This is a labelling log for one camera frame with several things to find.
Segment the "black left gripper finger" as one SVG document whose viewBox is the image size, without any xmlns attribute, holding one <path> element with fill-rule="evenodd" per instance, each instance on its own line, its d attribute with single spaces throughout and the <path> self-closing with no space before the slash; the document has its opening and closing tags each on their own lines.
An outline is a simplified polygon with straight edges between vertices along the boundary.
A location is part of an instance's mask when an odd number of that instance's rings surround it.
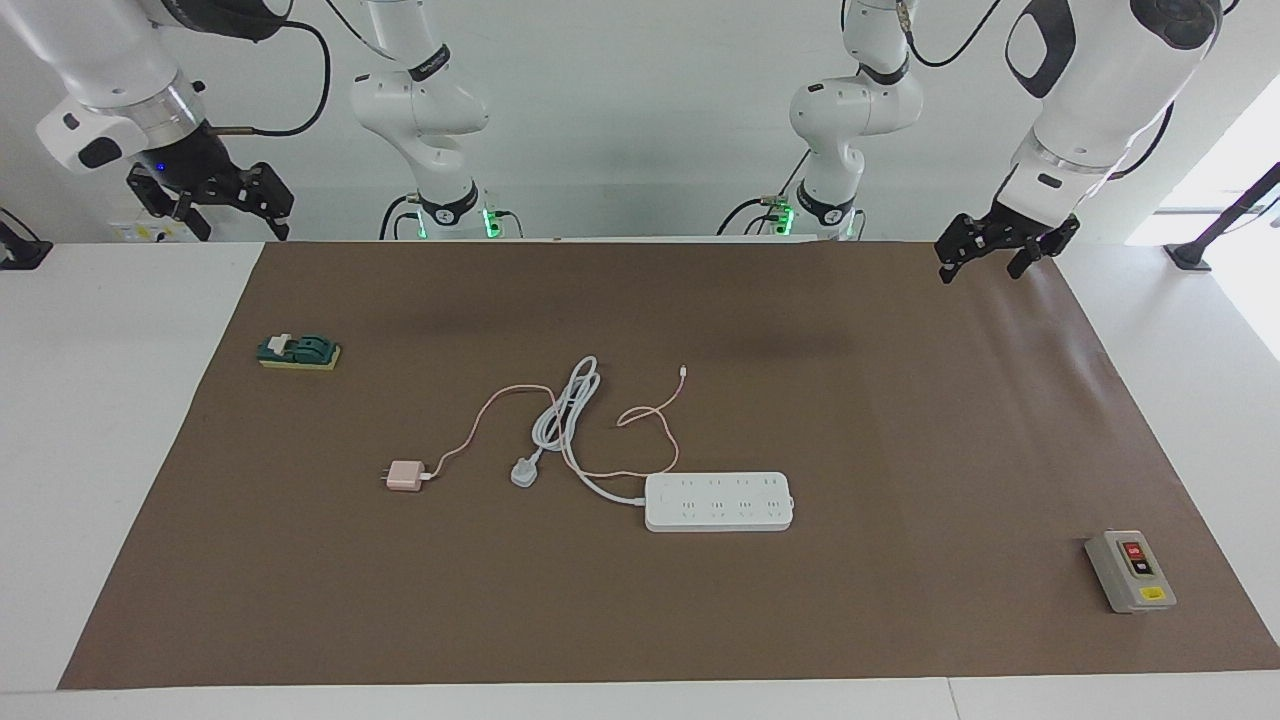
<svg viewBox="0 0 1280 720">
<path fill-rule="evenodd" d="M 987 238 L 989 225 L 987 218 L 975 219 L 964 213 L 950 222 L 934 242 L 934 254 L 940 261 L 938 277 L 943 284 L 952 283 L 966 263 L 992 252 Z"/>
<path fill-rule="evenodd" d="M 1034 240 L 1028 240 L 1007 264 L 1006 270 L 1009 277 L 1018 281 L 1037 261 L 1061 255 L 1079 229 L 1079 218 L 1070 215 L 1060 227 Z"/>
</svg>

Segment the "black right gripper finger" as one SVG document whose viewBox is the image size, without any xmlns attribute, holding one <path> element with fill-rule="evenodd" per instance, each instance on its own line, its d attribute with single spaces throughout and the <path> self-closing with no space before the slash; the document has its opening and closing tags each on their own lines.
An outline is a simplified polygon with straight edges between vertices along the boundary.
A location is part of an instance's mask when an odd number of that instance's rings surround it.
<svg viewBox="0 0 1280 720">
<path fill-rule="evenodd" d="M 232 206 L 264 220 L 276 241 L 289 238 L 294 195 L 269 163 L 259 161 L 237 173 Z"/>
<path fill-rule="evenodd" d="M 177 197 L 170 196 L 142 163 L 131 167 L 125 182 L 147 214 L 177 220 L 186 225 L 197 241 L 210 241 L 212 229 L 192 204 L 189 193 L 179 192 Z"/>
</svg>

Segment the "white power strip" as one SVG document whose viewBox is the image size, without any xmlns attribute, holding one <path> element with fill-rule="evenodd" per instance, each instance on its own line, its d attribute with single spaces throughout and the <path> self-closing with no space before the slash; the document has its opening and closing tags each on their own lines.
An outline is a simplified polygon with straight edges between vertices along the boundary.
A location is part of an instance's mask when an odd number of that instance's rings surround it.
<svg viewBox="0 0 1280 720">
<path fill-rule="evenodd" d="M 654 533 L 782 532 L 794 521 L 780 471 L 687 471 L 645 480 L 644 523 Z"/>
</svg>

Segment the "small black clamp stand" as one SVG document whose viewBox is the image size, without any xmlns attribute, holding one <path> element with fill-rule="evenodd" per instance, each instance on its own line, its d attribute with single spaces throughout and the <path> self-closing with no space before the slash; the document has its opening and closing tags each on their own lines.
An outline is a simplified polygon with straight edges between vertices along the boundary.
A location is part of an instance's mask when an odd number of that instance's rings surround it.
<svg viewBox="0 0 1280 720">
<path fill-rule="evenodd" d="M 52 246 L 17 214 L 0 206 L 0 270 L 33 270 L 49 256 Z"/>
</svg>

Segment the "brown table mat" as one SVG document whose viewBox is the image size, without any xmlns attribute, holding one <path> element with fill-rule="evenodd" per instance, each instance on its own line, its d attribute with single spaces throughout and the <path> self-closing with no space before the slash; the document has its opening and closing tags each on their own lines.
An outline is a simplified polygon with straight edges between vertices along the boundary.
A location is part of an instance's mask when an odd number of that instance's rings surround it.
<svg viewBox="0 0 1280 720">
<path fill-rule="evenodd" d="M 334 369 L 261 366 L 320 334 Z M 658 534 L 557 457 L 780 471 L 776 533 Z M 1111 610 L 1083 544 L 1139 530 L 1178 606 Z M 922 243 L 273 243 L 67 665 L 64 689 L 1212 673 L 1270 635 L 1059 269 L 952 284 Z"/>
</svg>

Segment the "white wall socket box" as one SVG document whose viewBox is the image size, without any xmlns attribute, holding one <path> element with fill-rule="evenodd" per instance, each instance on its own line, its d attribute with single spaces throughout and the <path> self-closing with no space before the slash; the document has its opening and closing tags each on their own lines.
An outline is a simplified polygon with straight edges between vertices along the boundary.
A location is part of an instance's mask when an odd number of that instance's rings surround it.
<svg viewBox="0 0 1280 720">
<path fill-rule="evenodd" d="M 198 241 L 189 227 L 172 219 L 145 218 L 111 222 L 110 228 L 119 242 L 189 243 Z"/>
</svg>

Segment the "green knife switch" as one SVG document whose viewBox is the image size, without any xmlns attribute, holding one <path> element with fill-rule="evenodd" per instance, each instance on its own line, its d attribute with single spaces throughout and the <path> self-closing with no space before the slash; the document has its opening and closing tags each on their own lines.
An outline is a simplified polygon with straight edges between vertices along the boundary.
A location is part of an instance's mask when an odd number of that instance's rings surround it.
<svg viewBox="0 0 1280 720">
<path fill-rule="evenodd" d="M 337 366 L 340 352 L 339 343 L 320 334 L 280 333 L 265 338 L 255 359 L 266 368 L 328 372 Z"/>
</svg>

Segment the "grey on-off switch box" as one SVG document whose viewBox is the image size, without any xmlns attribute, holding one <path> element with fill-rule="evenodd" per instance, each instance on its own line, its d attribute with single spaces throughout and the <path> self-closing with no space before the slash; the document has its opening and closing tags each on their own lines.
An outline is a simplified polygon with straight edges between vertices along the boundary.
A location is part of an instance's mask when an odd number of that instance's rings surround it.
<svg viewBox="0 0 1280 720">
<path fill-rule="evenodd" d="M 1105 530 L 1083 544 L 1108 606 L 1116 614 L 1164 611 L 1178 597 L 1139 530 Z"/>
</svg>

